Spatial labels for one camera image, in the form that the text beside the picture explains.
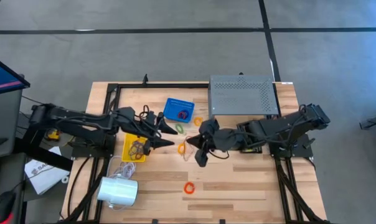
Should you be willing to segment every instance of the metal box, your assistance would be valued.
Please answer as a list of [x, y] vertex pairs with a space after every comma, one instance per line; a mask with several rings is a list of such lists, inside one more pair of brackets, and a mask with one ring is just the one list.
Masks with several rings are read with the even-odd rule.
[[273, 80], [258, 75], [211, 75], [209, 119], [215, 115], [277, 115]]

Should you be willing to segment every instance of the computer mouse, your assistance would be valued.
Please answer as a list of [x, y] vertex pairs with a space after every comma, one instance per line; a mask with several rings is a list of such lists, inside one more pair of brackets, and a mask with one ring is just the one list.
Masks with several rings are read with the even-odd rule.
[[0, 195], [0, 223], [6, 221], [10, 216], [15, 197], [16, 195], [13, 190], [4, 192]]

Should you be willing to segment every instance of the green rubber band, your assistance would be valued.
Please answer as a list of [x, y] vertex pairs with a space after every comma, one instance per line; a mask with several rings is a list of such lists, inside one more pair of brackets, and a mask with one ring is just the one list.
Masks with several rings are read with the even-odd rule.
[[181, 124], [176, 124], [177, 132], [180, 134], [184, 133], [184, 128], [182, 128]]

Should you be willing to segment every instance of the yellow tray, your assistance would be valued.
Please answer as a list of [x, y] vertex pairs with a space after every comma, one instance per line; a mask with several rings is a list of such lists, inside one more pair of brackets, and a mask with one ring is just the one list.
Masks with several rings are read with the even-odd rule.
[[143, 155], [140, 159], [133, 160], [130, 157], [130, 148], [133, 145], [133, 142], [139, 141], [143, 144], [145, 144], [145, 141], [147, 139], [144, 137], [137, 137], [137, 135], [134, 134], [126, 134], [125, 135], [125, 143], [123, 145], [123, 153], [121, 155], [121, 160], [123, 162], [144, 162], [145, 161], [145, 155]]

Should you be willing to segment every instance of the black clamp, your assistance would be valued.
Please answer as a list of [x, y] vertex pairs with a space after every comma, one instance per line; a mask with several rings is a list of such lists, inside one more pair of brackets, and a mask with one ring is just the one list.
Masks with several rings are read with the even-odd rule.
[[148, 80], [148, 74], [145, 74], [144, 79], [143, 79], [143, 85], [146, 86], [148, 81], [149, 81]]

